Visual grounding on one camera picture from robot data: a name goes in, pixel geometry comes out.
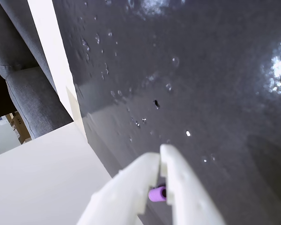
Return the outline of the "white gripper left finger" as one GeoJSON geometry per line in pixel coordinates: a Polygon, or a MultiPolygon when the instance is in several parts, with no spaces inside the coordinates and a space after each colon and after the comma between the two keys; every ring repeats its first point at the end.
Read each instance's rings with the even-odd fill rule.
{"type": "Polygon", "coordinates": [[[149,189],[157,184],[160,154],[145,153],[108,181],[90,199],[77,224],[138,225],[149,189]]]}

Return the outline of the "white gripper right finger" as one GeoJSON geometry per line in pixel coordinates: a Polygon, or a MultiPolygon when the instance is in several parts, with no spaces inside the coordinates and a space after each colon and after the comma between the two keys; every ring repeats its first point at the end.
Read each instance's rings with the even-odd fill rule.
{"type": "Polygon", "coordinates": [[[160,175],[166,179],[167,204],[174,225],[224,225],[220,211],[179,150],[160,146],[160,175]]]}

